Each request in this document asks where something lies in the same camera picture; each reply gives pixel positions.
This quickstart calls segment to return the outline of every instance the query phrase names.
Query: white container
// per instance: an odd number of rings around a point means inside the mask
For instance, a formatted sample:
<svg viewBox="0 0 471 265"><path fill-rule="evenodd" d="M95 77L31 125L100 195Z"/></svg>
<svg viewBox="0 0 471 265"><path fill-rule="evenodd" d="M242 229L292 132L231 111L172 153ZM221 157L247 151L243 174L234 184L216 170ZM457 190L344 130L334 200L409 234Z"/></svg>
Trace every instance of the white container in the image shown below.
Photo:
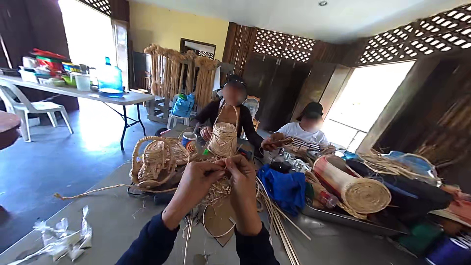
<svg viewBox="0 0 471 265"><path fill-rule="evenodd" d="M77 89L79 91L90 91L90 76L89 75L71 73L71 76L75 77L75 82L77 84Z"/></svg>
<svg viewBox="0 0 471 265"><path fill-rule="evenodd" d="M36 68L38 66L38 62L35 58L23 56L23 66L26 68Z"/></svg>
<svg viewBox="0 0 471 265"><path fill-rule="evenodd" d="M28 72L25 70L19 70L19 72L23 81L38 83L38 78L36 77L34 72Z"/></svg>

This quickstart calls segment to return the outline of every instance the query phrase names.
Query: table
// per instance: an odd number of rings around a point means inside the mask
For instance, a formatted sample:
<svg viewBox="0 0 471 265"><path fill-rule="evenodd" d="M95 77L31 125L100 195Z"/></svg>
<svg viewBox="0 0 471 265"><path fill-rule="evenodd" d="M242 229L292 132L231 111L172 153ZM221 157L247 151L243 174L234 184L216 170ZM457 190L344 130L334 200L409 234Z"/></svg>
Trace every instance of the table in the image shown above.
<svg viewBox="0 0 471 265"><path fill-rule="evenodd" d="M169 132L167 136L176 136L177 130ZM102 180L92 189L129 183L131 163L123 164ZM88 264L114 264L127 250L132 241L137 238L140 229L150 218L160 213L165 205L156 203L153 197L134 198L128 196L126 188L116 188L95 193L73 201L48 219L48 225L55 225L61 218L67 217L69 228L79 230L81 223L81 209L89 206L88 223L93 228L92 248L85 251L75 263L68 257L59 260L59 265L88 265ZM260 213L265 226L268 227L266 211ZM311 238L306 239L288 222L284 222L286 232L290 237L298 258L303 265L332 264L332 265L412 265L420 260L409 256L394 248L384 238L365 233L342 225L320 221L304 215L293 218L293 221ZM182 228L185 222L180 222L173 251L164 264L183 264L185 239L182 238ZM280 264L289 264L289 259L274 231L271 233L275 257ZM40 233L33 231L20 241L8 248L0 255L0 264L7 264L16 259L42 248ZM236 253L235 236L221 247L215 239L209 236L201 224L192 229L188 243L188 265L193 263L197 255L209 255L210 265L227 264L238 265L239 258ZM52 265L50 256L41 256L34 265Z"/></svg>
<svg viewBox="0 0 471 265"><path fill-rule="evenodd" d="M12 145L19 137L21 119L15 114L0 111L0 150Z"/></svg>
<svg viewBox="0 0 471 265"><path fill-rule="evenodd" d="M85 98L85 99L98 100L98 101L101 101L105 104L106 103L111 103L111 104L121 105L122 109L123 109L123 113L120 113L120 112L116 111L115 109L111 108L116 113L121 115L121 117L124 120L124 129L122 131L122 136L121 136L121 150L124 150L124 146L123 146L124 135L126 133L126 130L129 127L139 123L139 124L141 124L144 136L146 135L146 128L144 127L144 124L141 121L139 105L137 105L138 120L135 120L135 119L130 118L130 117L127 116L126 106L127 105L134 105L134 104L145 102L145 101L154 101L154 95L142 94L142 93L137 93L137 92L126 92L120 98L108 98L108 97L100 96L98 92L94 92L94 91L79 91L79 90L77 90L76 88L73 88L73 87L56 87L56 86L52 86L52 85L43 85L43 84L38 84L38 83L33 83L33 82L27 82L27 81L23 81L21 79L21 77L0 75L0 79L11 82L12 84L18 85L18 86L24 86L24 87L29 87L29 88L33 88L33 89L39 89L39 90L43 90L43 91L47 91L47 92L57 93L57 94L76 97L76 98ZM130 119L134 122L129 124L128 119Z"/></svg>

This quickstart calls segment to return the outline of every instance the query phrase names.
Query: yellow wall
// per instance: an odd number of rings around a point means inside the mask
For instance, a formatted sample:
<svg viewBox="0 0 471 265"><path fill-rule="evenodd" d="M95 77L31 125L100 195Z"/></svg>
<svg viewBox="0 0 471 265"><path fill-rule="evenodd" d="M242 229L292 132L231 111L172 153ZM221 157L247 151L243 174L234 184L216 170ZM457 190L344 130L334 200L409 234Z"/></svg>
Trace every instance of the yellow wall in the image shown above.
<svg viewBox="0 0 471 265"><path fill-rule="evenodd" d="M152 43L180 50L180 38L185 38L215 44L214 58L222 60L228 21L133 1L129 6L130 33L135 51L142 52Z"/></svg>

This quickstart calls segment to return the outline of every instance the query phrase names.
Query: person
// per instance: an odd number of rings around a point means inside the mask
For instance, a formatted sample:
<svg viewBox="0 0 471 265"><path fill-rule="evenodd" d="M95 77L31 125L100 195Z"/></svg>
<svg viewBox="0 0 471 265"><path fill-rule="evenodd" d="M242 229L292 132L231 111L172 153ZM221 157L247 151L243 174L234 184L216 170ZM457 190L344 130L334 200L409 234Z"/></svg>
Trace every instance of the person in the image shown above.
<svg viewBox="0 0 471 265"><path fill-rule="evenodd" d="M259 154L259 149L262 147L264 150L272 151L277 148L276 145L271 144L269 141L264 141L263 138L257 134L253 128L252 115L250 110L242 105L247 98L247 86L242 78L237 75L231 75L229 81L222 88L222 98L215 100L206 105L190 122L190 126L197 126L204 124L209 120L209 126L204 126L200 134L205 141L209 141L212 135L212 126L216 122L218 114L221 112L218 122L231 123L234 126L237 121L237 113L232 106L236 106L239 110L239 126L237 128L237 136L240 137L242 129L244 129L245 136L249 142L255 147L256 154Z"/></svg>
<svg viewBox="0 0 471 265"><path fill-rule="evenodd" d="M208 193L210 186L232 174L230 203L234 208L236 251L242 265L279 265L269 241L269 232L257 213L255 171L242 155L212 162L191 162L167 207L144 225L139 237L117 265L159 265L169 257L180 221Z"/></svg>
<svg viewBox="0 0 471 265"><path fill-rule="evenodd" d="M325 134L320 130L324 123L322 115L322 105L317 102L311 102L297 118L298 122L283 125L270 138L272 141L276 141L288 136L294 136L305 142L318 143L322 148L327 148L330 143Z"/></svg>

